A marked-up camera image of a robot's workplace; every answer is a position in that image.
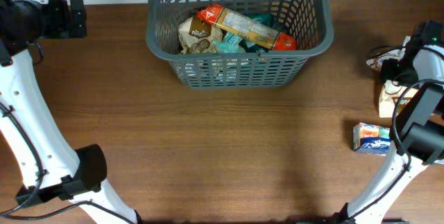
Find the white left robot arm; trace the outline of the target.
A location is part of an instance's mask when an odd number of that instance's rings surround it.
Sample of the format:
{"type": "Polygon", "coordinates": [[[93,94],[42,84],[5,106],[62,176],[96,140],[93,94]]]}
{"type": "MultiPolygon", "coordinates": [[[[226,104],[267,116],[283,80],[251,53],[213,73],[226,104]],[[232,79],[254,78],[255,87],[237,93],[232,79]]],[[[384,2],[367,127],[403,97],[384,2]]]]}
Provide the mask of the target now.
{"type": "Polygon", "coordinates": [[[100,146],[73,149],[62,136],[35,77],[30,46],[39,39],[87,36],[83,0],[1,0],[1,134],[22,173],[18,211],[54,198],[82,208],[97,223],[140,223],[107,179],[100,146]]]}

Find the blue snack packet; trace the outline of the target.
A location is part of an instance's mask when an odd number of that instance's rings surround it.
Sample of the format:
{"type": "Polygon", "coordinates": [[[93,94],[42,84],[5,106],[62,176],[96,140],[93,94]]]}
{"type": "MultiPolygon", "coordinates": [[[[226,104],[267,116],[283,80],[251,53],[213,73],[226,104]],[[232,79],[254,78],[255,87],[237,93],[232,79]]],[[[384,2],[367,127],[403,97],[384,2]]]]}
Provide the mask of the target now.
{"type": "Polygon", "coordinates": [[[353,151],[385,156],[391,145],[390,129],[369,123],[358,123],[353,128],[353,151]]]}

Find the beige cookie packet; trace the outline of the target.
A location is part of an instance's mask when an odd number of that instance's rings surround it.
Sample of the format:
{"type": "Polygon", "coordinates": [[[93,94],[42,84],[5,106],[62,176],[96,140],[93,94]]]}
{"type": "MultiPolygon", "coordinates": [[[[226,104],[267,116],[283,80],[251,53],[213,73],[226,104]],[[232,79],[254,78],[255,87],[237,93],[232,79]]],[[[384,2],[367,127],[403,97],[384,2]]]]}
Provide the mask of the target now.
{"type": "MultiPolygon", "coordinates": [[[[405,45],[411,38],[406,36],[402,45],[405,45]]],[[[404,51],[399,49],[393,49],[391,51],[383,51],[381,53],[370,53],[366,58],[366,64],[374,71],[380,75],[382,69],[382,63],[388,59],[399,60],[404,55],[404,51]]],[[[394,82],[388,80],[383,83],[381,92],[378,98],[378,114],[379,118],[391,118],[393,115],[393,110],[395,109],[395,104],[398,102],[401,94],[405,91],[407,86],[402,86],[395,84],[394,82]]]]}

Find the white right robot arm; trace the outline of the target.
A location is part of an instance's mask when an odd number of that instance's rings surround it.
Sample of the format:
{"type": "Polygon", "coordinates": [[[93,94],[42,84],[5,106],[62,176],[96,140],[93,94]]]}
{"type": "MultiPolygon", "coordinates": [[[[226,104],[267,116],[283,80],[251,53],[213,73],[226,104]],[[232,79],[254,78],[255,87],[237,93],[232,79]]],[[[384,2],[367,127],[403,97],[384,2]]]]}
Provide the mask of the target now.
{"type": "Polygon", "coordinates": [[[368,186],[333,216],[334,223],[382,223],[405,187],[428,166],[443,159],[443,24],[419,23],[409,40],[378,46],[368,61],[383,83],[404,88],[394,102],[385,160],[368,186]],[[393,50],[398,58],[383,59],[393,50]]]}

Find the orange biscuit packet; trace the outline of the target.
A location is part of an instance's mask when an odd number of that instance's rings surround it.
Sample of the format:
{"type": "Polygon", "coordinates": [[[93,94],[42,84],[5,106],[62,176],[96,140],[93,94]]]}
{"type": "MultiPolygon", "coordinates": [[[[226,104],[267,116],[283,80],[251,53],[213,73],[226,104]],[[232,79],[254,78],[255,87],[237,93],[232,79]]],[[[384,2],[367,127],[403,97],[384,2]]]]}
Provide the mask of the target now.
{"type": "Polygon", "coordinates": [[[212,4],[198,11],[196,16],[208,24],[270,50],[294,51],[297,47],[297,41],[292,36],[219,4],[212,4]]]}

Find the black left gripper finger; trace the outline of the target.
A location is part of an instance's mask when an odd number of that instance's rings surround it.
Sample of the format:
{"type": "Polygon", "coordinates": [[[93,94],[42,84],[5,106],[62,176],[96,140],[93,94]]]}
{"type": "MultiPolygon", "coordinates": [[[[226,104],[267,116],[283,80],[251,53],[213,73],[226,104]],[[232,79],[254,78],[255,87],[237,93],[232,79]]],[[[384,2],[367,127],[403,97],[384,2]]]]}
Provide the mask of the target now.
{"type": "Polygon", "coordinates": [[[71,27],[69,29],[70,38],[85,38],[87,37],[86,23],[83,18],[73,18],[71,20],[71,27]]]}
{"type": "Polygon", "coordinates": [[[71,16],[78,19],[86,19],[84,0],[70,0],[71,16]]]}

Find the beige brown snack pouch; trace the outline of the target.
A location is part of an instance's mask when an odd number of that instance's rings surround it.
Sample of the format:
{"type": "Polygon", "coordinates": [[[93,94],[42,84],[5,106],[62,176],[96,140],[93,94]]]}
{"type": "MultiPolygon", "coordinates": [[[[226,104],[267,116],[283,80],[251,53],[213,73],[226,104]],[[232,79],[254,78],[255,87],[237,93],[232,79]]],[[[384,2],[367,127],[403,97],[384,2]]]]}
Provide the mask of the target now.
{"type": "Polygon", "coordinates": [[[221,42],[223,32],[197,17],[190,17],[178,27],[181,54],[216,53],[213,42],[221,42]]]}

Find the teal tissue pack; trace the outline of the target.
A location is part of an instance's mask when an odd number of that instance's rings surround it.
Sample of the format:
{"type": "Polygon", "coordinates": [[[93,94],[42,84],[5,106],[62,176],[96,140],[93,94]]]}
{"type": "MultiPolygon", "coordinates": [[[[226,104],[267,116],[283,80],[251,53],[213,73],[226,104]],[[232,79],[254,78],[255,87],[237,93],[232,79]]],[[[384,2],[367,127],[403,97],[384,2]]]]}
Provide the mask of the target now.
{"type": "Polygon", "coordinates": [[[239,45],[243,39],[233,33],[226,33],[221,41],[212,41],[217,53],[245,53],[245,49],[239,45]]]}

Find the green coffee bean bag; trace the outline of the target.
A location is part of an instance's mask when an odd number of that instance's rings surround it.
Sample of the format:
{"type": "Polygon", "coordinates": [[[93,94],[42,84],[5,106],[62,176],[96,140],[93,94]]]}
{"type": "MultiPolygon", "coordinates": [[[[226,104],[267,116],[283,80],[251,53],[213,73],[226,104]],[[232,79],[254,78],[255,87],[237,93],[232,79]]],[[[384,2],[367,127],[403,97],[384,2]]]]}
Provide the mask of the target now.
{"type": "MultiPolygon", "coordinates": [[[[250,19],[256,22],[253,26],[253,32],[259,35],[259,40],[266,40],[268,44],[274,44],[279,32],[272,28],[274,24],[274,16],[272,14],[255,14],[247,15],[250,19]]],[[[263,52],[269,50],[250,40],[242,40],[239,46],[244,48],[247,53],[263,52]]]]}

